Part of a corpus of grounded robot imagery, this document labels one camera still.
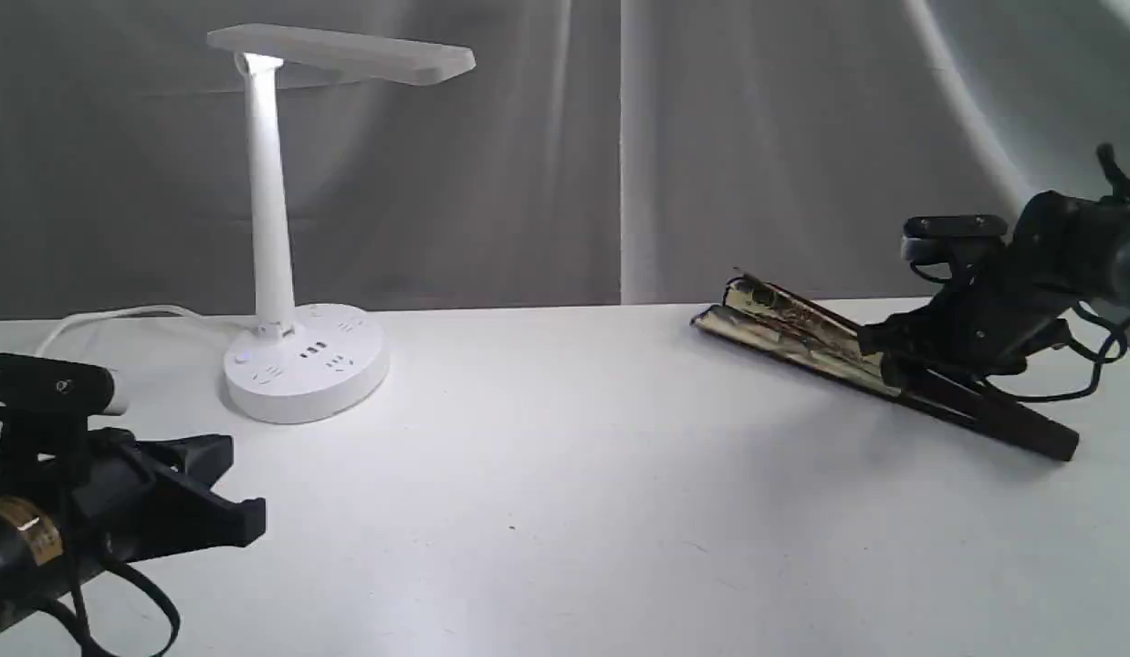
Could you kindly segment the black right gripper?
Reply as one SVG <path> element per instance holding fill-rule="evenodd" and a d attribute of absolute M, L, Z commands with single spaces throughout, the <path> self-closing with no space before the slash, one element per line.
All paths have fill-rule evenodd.
<path fill-rule="evenodd" d="M 1062 315 L 1074 302 L 1074 296 L 1037 286 L 1018 267 L 992 256 L 977 267 L 953 269 L 929 308 L 861 325 L 857 344 L 864 355 L 881 353 L 886 387 L 910 395 L 962 391 L 958 377 L 913 358 L 935 358 L 974 377 L 1022 374 L 1032 355 L 1072 344 Z"/>

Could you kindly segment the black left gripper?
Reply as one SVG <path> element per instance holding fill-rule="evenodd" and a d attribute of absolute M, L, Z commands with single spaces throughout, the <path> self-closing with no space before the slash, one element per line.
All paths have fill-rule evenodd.
<path fill-rule="evenodd" d="M 44 436 L 0 432 L 0 496 L 40 504 L 82 548 L 131 562 L 247 548 L 267 531 L 267 500 L 210 490 L 235 459 L 231 435 L 134 440 L 122 429 Z"/>

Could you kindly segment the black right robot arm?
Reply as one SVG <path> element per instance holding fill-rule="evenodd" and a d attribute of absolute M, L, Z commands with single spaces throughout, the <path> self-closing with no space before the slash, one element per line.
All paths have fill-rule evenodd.
<path fill-rule="evenodd" d="M 1130 178 L 1115 146 L 1095 153 L 1109 182 L 1099 199 L 1044 191 L 1015 222 L 991 214 L 906 221 L 903 259 L 915 271 L 948 266 L 949 276 L 924 306 L 858 329 L 862 353 L 988 382 L 1022 374 L 1041 351 L 1070 348 L 1064 312 L 1095 300 L 1130 308 Z"/>

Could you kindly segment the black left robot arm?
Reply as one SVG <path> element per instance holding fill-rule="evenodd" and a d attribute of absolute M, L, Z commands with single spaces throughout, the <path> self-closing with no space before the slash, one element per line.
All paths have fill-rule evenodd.
<path fill-rule="evenodd" d="M 169 623 L 182 617 L 140 562 L 207 548 L 247 548 L 267 531 L 264 498 L 232 502 L 214 484 L 233 465 L 227 435 L 140 441 L 118 427 L 72 444 L 0 448 L 0 633 L 34 614 L 55 619 L 84 656 L 95 641 L 84 586 L 132 585 Z"/>

